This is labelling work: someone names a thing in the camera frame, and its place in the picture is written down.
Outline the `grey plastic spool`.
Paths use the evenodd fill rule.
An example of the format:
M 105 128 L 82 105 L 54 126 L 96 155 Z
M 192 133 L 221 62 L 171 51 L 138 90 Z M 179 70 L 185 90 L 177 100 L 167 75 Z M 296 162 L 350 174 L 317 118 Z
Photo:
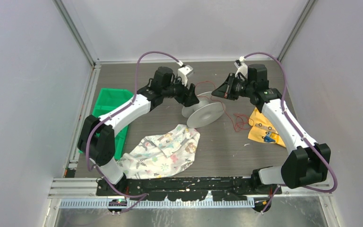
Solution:
M 223 104 L 211 99 L 211 92 L 198 95 L 199 103 L 190 107 L 182 108 L 183 117 L 187 118 L 189 128 L 201 128 L 207 126 L 224 114 Z

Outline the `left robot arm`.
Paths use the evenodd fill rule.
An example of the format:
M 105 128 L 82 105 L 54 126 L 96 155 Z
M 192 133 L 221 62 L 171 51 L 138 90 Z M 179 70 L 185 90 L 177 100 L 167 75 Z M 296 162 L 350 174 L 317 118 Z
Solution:
M 192 75 L 190 65 L 182 65 L 176 74 L 171 68 L 159 67 L 148 84 L 138 89 L 129 101 L 107 114 L 90 115 L 84 120 L 77 148 L 109 180 L 108 190 L 113 195 L 120 196 L 126 190 L 126 183 L 122 180 L 125 174 L 114 158 L 115 137 L 134 120 L 162 104 L 165 98 L 174 98 L 185 107 L 198 104 L 195 85 L 188 84 Z

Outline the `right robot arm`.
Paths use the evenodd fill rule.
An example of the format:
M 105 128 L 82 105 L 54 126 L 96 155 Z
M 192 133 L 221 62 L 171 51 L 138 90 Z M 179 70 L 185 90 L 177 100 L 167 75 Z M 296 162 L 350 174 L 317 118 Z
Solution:
M 326 180 L 327 164 L 331 151 L 327 144 L 319 144 L 309 136 L 283 101 L 276 88 L 269 87 L 267 68 L 263 64 L 252 64 L 241 72 L 230 73 L 225 82 L 211 94 L 215 97 L 236 100 L 248 97 L 273 125 L 288 151 L 281 166 L 256 169 L 252 173 L 251 189 L 263 194 L 270 184 L 282 184 L 291 189 L 305 187 Z

